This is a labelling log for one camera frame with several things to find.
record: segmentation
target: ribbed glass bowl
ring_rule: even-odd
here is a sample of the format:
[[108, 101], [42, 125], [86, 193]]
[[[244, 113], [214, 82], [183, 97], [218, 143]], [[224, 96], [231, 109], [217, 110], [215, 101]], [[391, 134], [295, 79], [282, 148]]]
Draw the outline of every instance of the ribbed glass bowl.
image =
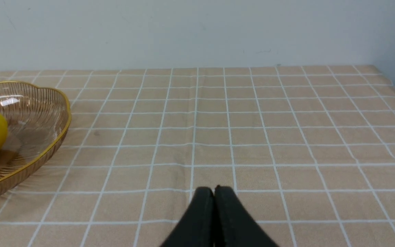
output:
[[0, 195], [23, 182], [62, 144], [71, 122], [70, 104], [57, 90], [20, 81], [0, 82], [0, 113], [8, 137], [0, 150]]

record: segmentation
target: gold bowl rim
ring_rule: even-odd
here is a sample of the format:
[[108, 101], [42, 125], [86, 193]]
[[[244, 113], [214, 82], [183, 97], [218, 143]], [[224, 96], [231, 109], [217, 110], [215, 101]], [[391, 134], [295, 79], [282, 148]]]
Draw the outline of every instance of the gold bowl rim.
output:
[[26, 84], [26, 85], [28, 85], [28, 86], [33, 86], [33, 87], [35, 87], [36, 89], [49, 89], [49, 90], [56, 91], [56, 92], [58, 92], [59, 94], [61, 94], [61, 95], [64, 97], [64, 99], [65, 99], [65, 104], [66, 104], [66, 112], [67, 112], [67, 114], [68, 114], [68, 120], [67, 120], [67, 122], [66, 122], [66, 124], [65, 124], [65, 127], [62, 129], [61, 133], [56, 137], [56, 139], [55, 139], [45, 150], [43, 150], [42, 153], [40, 153], [39, 155], [37, 155], [36, 158], [34, 158], [34, 160], [28, 162], [28, 163], [25, 164], [23, 167], [21, 167], [21, 168], [17, 169], [16, 171], [10, 173], [9, 175], [6, 175], [6, 176], [4, 176], [3, 178], [1, 178], [1, 179], [0, 179], [0, 183], [1, 183], [2, 181], [4, 181], [4, 180], [6, 180], [6, 179], [8, 179], [8, 178], [10, 178], [10, 177], [12, 177], [12, 176], [14, 176], [14, 175], [16, 175], [17, 173], [19, 173], [19, 172], [25, 170], [27, 167], [29, 167], [29, 166], [31, 166], [32, 164], [36, 163], [40, 158], [42, 158], [42, 156], [44, 156], [46, 153], [48, 153], [48, 151], [49, 151], [50, 149], [52, 149], [52, 148], [55, 146], [55, 144], [56, 144], [57, 142], [60, 141], [60, 139], [62, 139], [62, 137], [64, 136], [64, 134], [65, 134], [65, 133], [67, 132], [67, 130], [69, 129], [69, 125], [70, 125], [70, 123], [71, 123], [72, 114], [71, 114], [71, 105], [70, 105], [70, 103], [69, 103], [68, 97], [66, 96], [66, 94], [64, 94], [64, 92], [60, 91], [59, 89], [55, 89], [55, 88], [53, 88], [53, 87], [41, 87], [41, 86], [36, 86], [36, 85], [34, 85], [34, 84], [32, 84], [32, 83], [28, 83], [28, 82], [25, 82], [25, 81], [16, 81], [16, 80], [0, 81], [0, 83], [1, 83], [1, 84], [2, 84], [2, 83], [20, 83], [20, 84]]

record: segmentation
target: glass fruit bowl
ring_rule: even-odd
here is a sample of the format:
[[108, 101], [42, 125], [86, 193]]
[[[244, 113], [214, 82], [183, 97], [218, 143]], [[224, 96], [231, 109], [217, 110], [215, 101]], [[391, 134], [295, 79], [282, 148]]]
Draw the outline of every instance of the glass fruit bowl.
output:
[[8, 136], [0, 150], [0, 195], [38, 170], [62, 144], [70, 104], [57, 90], [20, 81], [0, 82], [0, 113]]

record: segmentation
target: fruit bowl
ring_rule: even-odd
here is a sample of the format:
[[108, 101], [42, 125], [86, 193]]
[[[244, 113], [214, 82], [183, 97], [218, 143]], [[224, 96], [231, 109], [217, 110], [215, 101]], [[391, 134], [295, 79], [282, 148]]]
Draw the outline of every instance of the fruit bowl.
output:
[[70, 104], [57, 90], [20, 81], [0, 82], [0, 113], [8, 136], [0, 150], [0, 195], [23, 182], [62, 144], [71, 122]]

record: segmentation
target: white wall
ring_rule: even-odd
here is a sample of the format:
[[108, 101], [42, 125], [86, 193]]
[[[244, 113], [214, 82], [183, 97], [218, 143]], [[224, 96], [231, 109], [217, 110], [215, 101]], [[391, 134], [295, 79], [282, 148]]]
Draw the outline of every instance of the white wall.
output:
[[373, 63], [392, 19], [392, 0], [0, 0], [0, 70]]

